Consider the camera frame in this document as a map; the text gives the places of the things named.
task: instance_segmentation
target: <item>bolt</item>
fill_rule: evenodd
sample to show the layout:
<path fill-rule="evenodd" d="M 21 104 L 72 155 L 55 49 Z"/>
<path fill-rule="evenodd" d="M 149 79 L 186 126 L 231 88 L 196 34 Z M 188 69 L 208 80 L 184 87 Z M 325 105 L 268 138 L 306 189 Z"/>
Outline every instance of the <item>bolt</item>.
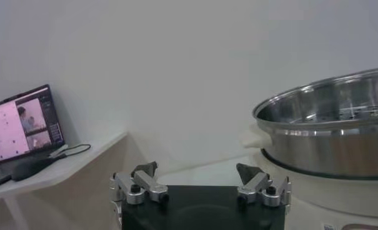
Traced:
<path fill-rule="evenodd" d="M 276 194 L 276 188 L 275 188 L 275 187 L 272 187 L 272 186 L 269 186 L 269 187 L 266 189 L 266 194 L 268 194 L 268 195 L 275 195 L 275 194 Z"/>
<path fill-rule="evenodd" d="M 138 186 L 137 184 L 132 184 L 131 193 L 139 193 L 140 190 L 141 190 L 140 186 Z"/>

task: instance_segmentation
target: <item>stainless steel pot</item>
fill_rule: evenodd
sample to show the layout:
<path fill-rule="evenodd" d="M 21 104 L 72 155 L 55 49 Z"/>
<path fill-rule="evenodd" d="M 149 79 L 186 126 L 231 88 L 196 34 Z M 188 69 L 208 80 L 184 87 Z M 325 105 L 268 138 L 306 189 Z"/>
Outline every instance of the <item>stainless steel pot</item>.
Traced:
<path fill-rule="evenodd" d="M 378 69 L 317 81 L 254 109 L 247 147 L 299 173 L 378 179 Z"/>

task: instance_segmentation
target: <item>cable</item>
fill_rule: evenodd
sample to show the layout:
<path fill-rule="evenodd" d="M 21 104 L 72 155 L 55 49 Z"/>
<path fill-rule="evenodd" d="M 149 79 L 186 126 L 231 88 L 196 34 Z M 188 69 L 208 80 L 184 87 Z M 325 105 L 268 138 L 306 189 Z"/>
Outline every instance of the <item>cable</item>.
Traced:
<path fill-rule="evenodd" d="M 83 146 L 85 146 L 86 148 L 83 149 L 83 150 L 80 150 L 80 151 L 78 151 L 78 152 L 74 152 L 74 153 L 71 153 L 71 154 L 65 154 L 65 153 L 64 153 L 64 152 L 66 152 L 66 151 L 68 151 L 68 150 L 76 149 L 76 148 L 83 147 Z M 79 153 L 86 152 L 86 151 L 89 150 L 90 148 L 91 148 L 91 145 L 90 145 L 90 144 L 78 144 L 77 146 L 69 147 L 69 148 L 67 148 L 67 149 L 62 150 L 61 152 L 59 152 L 59 153 L 57 154 L 56 157 L 59 157 L 62 153 L 64 153 L 64 155 L 65 155 L 66 157 L 68 157 L 68 156 L 73 156 L 73 155 L 77 155 L 77 154 L 79 154 Z"/>

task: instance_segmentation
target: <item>pot rim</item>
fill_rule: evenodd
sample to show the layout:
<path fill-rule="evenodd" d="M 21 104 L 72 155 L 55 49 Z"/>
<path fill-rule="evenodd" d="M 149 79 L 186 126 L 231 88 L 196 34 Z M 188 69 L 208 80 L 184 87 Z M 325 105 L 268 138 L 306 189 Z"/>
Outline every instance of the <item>pot rim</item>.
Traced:
<path fill-rule="evenodd" d="M 360 119 L 353 119 L 353 120 L 344 120 L 344 121 L 325 121 L 325 122 L 317 122 L 317 123 L 288 123 L 288 122 L 280 122 L 280 121 L 268 121 L 258 117 L 258 114 L 268 105 L 279 101 L 283 98 L 286 98 L 290 95 L 293 95 L 298 92 L 306 91 L 311 88 L 326 86 L 329 84 L 341 84 L 347 81 L 356 81 L 358 79 L 365 79 L 365 78 L 374 78 L 378 76 L 378 68 L 376 69 L 369 69 L 361 72 L 355 72 L 352 74 L 346 74 L 343 76 L 338 77 L 330 77 L 327 79 L 323 79 L 320 81 L 315 81 L 303 86 L 295 87 L 290 90 L 284 91 L 282 93 L 276 94 L 269 99 L 264 100 L 263 102 L 259 103 L 252 111 L 253 117 L 257 120 L 258 123 L 261 123 L 263 126 L 271 127 L 271 128 L 281 128 L 281 129 L 288 129 L 288 130 L 320 130 L 320 129 L 351 129 L 356 128 L 359 126 L 366 126 L 370 124 L 378 124 L 378 117 L 371 117 L 369 119 L 360 120 Z"/>

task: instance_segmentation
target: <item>laptop screen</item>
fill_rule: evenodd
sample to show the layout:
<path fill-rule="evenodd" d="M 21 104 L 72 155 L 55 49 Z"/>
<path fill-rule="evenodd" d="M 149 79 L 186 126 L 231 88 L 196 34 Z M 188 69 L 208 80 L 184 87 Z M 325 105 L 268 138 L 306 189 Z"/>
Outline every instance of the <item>laptop screen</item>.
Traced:
<path fill-rule="evenodd" d="M 63 144 L 49 86 L 0 102 L 0 162 Z"/>

